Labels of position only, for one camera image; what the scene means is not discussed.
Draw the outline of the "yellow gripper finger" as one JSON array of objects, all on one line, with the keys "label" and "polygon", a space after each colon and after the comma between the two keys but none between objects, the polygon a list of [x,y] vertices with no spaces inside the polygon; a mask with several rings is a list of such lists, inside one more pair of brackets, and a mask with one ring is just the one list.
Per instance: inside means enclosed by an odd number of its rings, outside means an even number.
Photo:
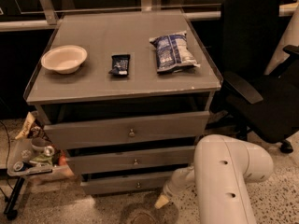
[{"label": "yellow gripper finger", "polygon": [[162,208],[163,206],[167,205],[168,203],[169,203],[169,199],[168,199],[165,195],[161,194],[161,195],[158,197],[158,199],[157,199],[157,201],[156,201],[154,207],[155,207],[156,209],[160,209],[160,208]]}]

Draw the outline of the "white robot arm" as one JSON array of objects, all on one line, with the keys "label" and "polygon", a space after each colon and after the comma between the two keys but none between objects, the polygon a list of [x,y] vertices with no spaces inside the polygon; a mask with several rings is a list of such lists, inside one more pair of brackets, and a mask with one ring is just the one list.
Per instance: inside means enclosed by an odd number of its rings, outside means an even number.
[{"label": "white robot arm", "polygon": [[198,142],[193,165],[177,169],[165,182],[155,207],[162,208],[195,185],[200,224],[257,224],[246,184],[267,180],[273,170],[273,160],[264,148],[208,135]]}]

